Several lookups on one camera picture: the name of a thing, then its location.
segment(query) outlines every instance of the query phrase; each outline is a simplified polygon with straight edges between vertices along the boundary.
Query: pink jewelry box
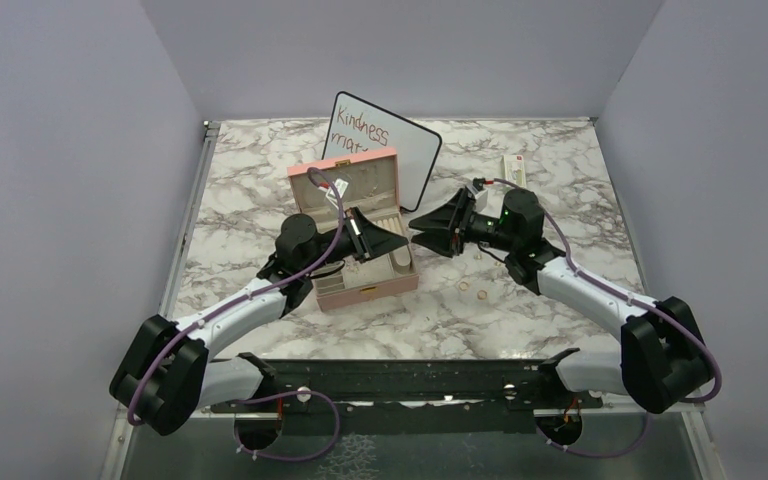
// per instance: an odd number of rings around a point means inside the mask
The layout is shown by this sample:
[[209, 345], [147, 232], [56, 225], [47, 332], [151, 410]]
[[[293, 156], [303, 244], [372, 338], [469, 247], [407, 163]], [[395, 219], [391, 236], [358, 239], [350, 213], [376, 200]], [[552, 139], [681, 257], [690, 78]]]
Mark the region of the pink jewelry box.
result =
[[[399, 210], [398, 155], [392, 147], [327, 158], [287, 168], [293, 197], [299, 211], [310, 215], [320, 232], [337, 226], [334, 208], [325, 194], [307, 178], [307, 169], [317, 167], [336, 182], [348, 182], [343, 207], [358, 207], [379, 227], [407, 236]], [[326, 273], [339, 264], [325, 265], [313, 272]], [[347, 259], [342, 270], [313, 281], [316, 301], [322, 311], [355, 305], [376, 298], [416, 290], [419, 272], [410, 244], [366, 263]]]

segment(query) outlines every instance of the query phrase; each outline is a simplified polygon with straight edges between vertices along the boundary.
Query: marble tabletop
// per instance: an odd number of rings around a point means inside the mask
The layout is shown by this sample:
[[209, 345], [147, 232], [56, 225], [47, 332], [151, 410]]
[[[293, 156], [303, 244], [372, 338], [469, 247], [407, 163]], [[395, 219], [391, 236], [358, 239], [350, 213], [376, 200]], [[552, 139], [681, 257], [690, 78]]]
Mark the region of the marble tabletop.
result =
[[[499, 176], [501, 157], [526, 158], [528, 188], [559, 222], [576, 260], [641, 291], [622, 216], [593, 126], [581, 120], [420, 120], [443, 146], [425, 196], [410, 219], [448, 200], [473, 177]], [[290, 165], [318, 160], [327, 119], [222, 124], [186, 261], [174, 316], [206, 308], [244, 287], [274, 251], [285, 217], [296, 213]], [[488, 215], [503, 190], [491, 187]], [[556, 245], [548, 226], [546, 236]], [[250, 351], [271, 358], [544, 358], [568, 347], [618, 350], [580, 314], [533, 295], [505, 267], [468, 245], [454, 259], [414, 246], [418, 290], [328, 313], [313, 295], [221, 357]], [[458, 288], [469, 284], [466, 291]], [[478, 291], [487, 292], [485, 299]]]

